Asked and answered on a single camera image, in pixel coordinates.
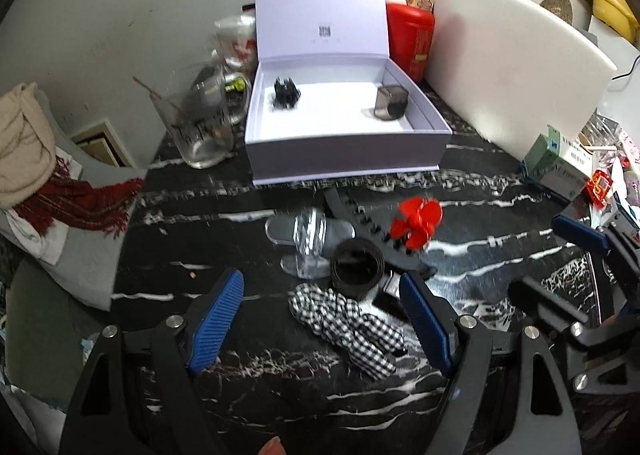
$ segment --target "gingham scrunchie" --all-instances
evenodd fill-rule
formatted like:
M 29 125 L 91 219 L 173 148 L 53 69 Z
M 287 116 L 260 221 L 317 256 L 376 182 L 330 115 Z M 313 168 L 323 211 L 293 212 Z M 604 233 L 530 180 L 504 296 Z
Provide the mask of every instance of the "gingham scrunchie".
M 373 314 L 361 314 L 356 300 L 302 283 L 289 297 L 289 310 L 316 336 L 347 350 L 351 361 L 374 379 L 396 371 L 385 352 L 404 349 L 402 332 Z

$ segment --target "black toy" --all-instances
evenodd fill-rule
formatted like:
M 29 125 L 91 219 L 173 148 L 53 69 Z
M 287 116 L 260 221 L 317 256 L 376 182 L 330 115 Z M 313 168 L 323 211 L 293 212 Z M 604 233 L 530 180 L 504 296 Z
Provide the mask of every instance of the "black toy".
M 273 83 L 273 88 L 276 91 L 274 106 L 280 106 L 287 110 L 295 108 L 298 99 L 300 99 L 300 91 L 296 88 L 291 78 L 284 80 L 284 83 L 280 82 L 280 78 L 276 79 L 276 82 Z

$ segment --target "red plaid scarf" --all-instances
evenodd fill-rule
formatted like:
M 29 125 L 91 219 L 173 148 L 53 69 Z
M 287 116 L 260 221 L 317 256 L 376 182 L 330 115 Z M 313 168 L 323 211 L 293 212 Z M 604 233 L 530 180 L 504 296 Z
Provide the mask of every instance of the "red plaid scarf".
M 40 236 L 53 225 L 54 218 L 72 228 L 114 233 L 117 237 L 127 228 L 127 209 L 136 198 L 144 181 L 131 179 L 122 184 L 94 188 L 85 181 L 69 176 L 68 166 L 58 163 L 51 177 L 35 194 L 14 210 L 27 220 Z

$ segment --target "glass mug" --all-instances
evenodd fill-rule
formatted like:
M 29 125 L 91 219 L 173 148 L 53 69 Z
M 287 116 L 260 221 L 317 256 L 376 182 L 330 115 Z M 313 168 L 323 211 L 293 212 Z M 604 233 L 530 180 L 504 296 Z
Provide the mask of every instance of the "glass mug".
M 229 114 L 227 85 L 244 83 L 242 103 Z M 234 146 L 231 126 L 246 115 L 251 82 L 240 72 L 225 74 L 222 65 L 195 64 L 174 70 L 151 101 L 184 161 L 208 168 L 225 159 Z

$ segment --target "blue gripper pad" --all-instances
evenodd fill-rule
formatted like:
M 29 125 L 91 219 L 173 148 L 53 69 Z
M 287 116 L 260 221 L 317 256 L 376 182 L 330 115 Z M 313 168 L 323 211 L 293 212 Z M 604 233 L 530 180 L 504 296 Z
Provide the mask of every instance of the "blue gripper pad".
M 572 220 L 568 216 L 555 216 L 551 220 L 551 228 L 556 235 L 585 251 L 605 256 L 611 248 L 609 239 L 603 233 L 591 229 L 577 220 Z
M 216 361 L 220 345 L 244 297 L 244 277 L 240 271 L 231 271 L 226 280 L 220 279 L 217 283 L 222 287 L 193 335 L 187 366 L 194 375 L 199 375 Z
M 450 374 L 453 362 L 447 335 L 409 275 L 400 278 L 400 301 L 431 366 Z

